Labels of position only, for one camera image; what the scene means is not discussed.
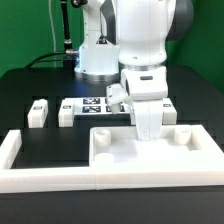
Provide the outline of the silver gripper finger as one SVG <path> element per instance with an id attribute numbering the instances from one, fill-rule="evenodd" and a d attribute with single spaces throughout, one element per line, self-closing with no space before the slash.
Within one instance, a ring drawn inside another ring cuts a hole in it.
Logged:
<path id="1" fill-rule="evenodd" d="M 160 137 L 160 129 L 163 120 L 163 102 L 154 100 L 150 102 L 150 139 L 156 140 Z"/>
<path id="2" fill-rule="evenodd" d="M 144 101 L 134 101 L 133 106 L 138 139 L 140 141 L 149 141 L 150 119 L 148 103 Z"/>

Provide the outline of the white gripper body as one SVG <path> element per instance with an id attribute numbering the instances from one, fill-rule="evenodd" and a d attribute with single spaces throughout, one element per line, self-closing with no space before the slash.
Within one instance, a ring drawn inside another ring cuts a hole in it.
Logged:
<path id="1" fill-rule="evenodd" d="M 123 69 L 120 82 L 106 88 L 107 105 L 113 114 L 120 112 L 120 103 L 163 99 L 168 95 L 166 69 L 148 71 Z"/>

